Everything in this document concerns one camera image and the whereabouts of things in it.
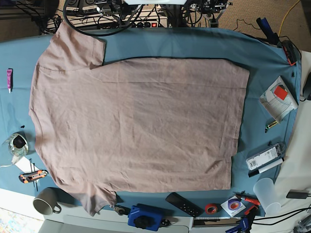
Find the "blue clamp top right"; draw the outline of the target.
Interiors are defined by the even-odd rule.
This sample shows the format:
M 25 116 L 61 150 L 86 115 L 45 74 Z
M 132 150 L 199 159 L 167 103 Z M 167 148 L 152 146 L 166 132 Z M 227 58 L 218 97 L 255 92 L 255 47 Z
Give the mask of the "blue clamp top right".
M 272 31 L 267 19 L 265 17 L 264 18 L 259 17 L 256 19 L 256 22 L 260 27 L 260 29 L 262 30 L 262 32 L 265 34 L 268 43 L 271 45 L 278 45 L 280 42 L 279 37 L 277 33 Z

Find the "orange utility knife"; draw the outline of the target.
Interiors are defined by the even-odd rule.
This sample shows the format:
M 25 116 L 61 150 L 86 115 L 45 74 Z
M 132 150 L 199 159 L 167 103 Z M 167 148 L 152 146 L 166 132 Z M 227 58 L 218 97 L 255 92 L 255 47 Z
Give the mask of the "orange utility knife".
M 30 172 L 30 173 L 23 173 L 19 175 L 18 178 L 22 183 L 32 183 L 41 178 L 46 177 L 47 175 L 48 175 L 47 170 L 37 170 L 34 172 Z

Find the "pink t-shirt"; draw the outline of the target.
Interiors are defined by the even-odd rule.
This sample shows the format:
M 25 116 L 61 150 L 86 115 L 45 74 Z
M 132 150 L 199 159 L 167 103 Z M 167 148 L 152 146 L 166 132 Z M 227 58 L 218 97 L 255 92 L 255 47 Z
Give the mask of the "pink t-shirt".
M 29 114 L 55 184 L 95 215 L 116 192 L 226 190 L 249 71 L 223 59 L 133 58 L 61 23 L 39 57 Z

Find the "blue clamp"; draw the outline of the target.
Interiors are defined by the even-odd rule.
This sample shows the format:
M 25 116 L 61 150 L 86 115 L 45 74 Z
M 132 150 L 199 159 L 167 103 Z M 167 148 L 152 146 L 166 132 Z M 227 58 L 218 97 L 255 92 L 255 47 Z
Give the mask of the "blue clamp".
M 231 228 L 229 230 L 226 230 L 226 233 L 249 233 L 251 230 L 251 226 L 253 224 L 253 221 L 255 219 L 255 216 L 258 212 L 258 206 L 253 205 L 251 208 L 249 208 L 244 217 L 242 217 L 238 223 L 238 225 L 234 228 Z
M 262 32 L 265 34 L 268 43 L 271 45 L 278 45 L 280 42 L 279 37 L 277 33 L 272 31 L 267 19 L 265 17 L 264 18 L 259 17 L 256 19 L 256 22 L 260 27 L 260 29 L 262 30 Z

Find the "black remote control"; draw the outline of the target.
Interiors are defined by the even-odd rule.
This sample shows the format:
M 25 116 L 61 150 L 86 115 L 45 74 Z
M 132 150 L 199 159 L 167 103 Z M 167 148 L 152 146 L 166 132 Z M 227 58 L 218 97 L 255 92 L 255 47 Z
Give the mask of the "black remote control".
M 183 211 L 184 213 L 190 215 L 191 217 L 198 217 L 204 213 L 204 210 L 189 200 L 185 199 L 181 195 L 172 192 L 166 198 L 165 201 Z

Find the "metal carabiner keychain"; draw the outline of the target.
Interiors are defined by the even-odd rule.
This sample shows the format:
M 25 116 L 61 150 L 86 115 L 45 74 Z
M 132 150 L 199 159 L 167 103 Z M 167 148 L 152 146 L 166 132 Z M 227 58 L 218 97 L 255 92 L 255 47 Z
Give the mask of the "metal carabiner keychain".
M 124 206 L 120 206 L 120 205 L 114 205 L 114 206 L 110 206 L 110 208 L 112 208 L 118 215 L 122 216 L 122 215 L 129 215 L 131 209 L 124 207 Z

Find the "purple glue tube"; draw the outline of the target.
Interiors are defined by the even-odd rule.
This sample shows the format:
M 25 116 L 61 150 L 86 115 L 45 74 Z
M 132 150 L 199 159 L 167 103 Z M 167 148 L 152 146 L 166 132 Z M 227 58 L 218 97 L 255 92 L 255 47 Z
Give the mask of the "purple glue tube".
M 12 69 L 7 69 L 6 71 L 7 73 L 7 88 L 8 88 L 8 92 L 11 93 L 12 92 L 12 76 L 13 76 L 13 70 Z

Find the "black power adapter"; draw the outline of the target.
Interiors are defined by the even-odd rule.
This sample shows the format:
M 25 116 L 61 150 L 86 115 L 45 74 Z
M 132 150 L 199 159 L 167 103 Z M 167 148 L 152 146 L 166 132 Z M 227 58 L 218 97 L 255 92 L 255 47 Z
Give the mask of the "black power adapter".
M 304 200 L 310 196 L 311 194 L 309 193 L 308 190 L 290 190 L 286 195 L 286 198 Z

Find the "glass jar with black lid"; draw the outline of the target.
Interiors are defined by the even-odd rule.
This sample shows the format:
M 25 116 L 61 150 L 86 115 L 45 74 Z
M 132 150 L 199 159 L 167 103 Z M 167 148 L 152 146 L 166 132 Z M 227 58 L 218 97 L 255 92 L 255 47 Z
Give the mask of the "glass jar with black lid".
M 10 135 L 4 144 L 13 156 L 26 156 L 29 150 L 26 138 L 20 133 Z

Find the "black computer mouse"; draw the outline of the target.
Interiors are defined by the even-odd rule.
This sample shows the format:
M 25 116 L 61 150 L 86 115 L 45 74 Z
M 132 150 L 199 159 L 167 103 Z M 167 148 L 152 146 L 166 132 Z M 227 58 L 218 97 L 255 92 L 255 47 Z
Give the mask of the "black computer mouse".
M 303 97 L 311 100 L 311 73 L 308 74 L 305 85 L 303 87 Z

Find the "orange black clamp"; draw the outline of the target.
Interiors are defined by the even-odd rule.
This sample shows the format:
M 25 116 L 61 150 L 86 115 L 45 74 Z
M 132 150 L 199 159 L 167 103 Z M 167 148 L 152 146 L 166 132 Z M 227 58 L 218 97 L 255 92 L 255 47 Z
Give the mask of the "orange black clamp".
M 301 52 L 291 40 L 283 40 L 281 44 L 289 65 L 295 66 L 298 58 L 301 58 Z

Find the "clear plastic case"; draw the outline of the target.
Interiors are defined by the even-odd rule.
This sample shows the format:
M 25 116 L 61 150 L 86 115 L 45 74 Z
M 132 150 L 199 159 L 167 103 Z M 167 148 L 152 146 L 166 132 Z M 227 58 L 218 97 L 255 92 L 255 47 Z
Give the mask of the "clear plastic case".
M 286 149 L 286 144 L 279 142 L 273 146 L 264 149 L 263 151 L 254 154 L 246 159 L 246 164 L 249 170 L 254 170 L 262 165 L 265 165 L 272 160 L 280 157 Z

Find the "white paper note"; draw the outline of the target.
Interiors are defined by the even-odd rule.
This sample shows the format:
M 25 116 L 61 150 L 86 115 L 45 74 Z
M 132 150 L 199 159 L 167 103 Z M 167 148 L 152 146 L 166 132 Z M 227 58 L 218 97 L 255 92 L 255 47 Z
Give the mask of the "white paper note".
M 25 156 L 17 161 L 15 166 L 20 170 L 21 173 L 29 173 L 39 170 L 39 168 L 35 166 L 33 160 L 31 158 L 28 159 Z

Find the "grey coffee mug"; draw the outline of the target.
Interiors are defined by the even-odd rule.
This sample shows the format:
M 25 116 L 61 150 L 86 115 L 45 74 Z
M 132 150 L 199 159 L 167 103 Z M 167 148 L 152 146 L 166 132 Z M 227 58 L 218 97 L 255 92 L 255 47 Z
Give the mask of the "grey coffee mug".
M 62 210 L 57 203 L 56 192 L 52 188 L 43 189 L 33 200 L 34 208 L 42 215 L 59 214 Z

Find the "booklet with red square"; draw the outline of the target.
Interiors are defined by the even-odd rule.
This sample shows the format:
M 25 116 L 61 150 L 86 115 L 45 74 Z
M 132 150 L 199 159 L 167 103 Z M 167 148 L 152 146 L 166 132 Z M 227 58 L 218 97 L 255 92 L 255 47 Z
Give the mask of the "booklet with red square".
M 297 101 L 281 76 L 267 88 L 259 101 L 277 123 L 280 123 L 289 112 L 298 108 Z

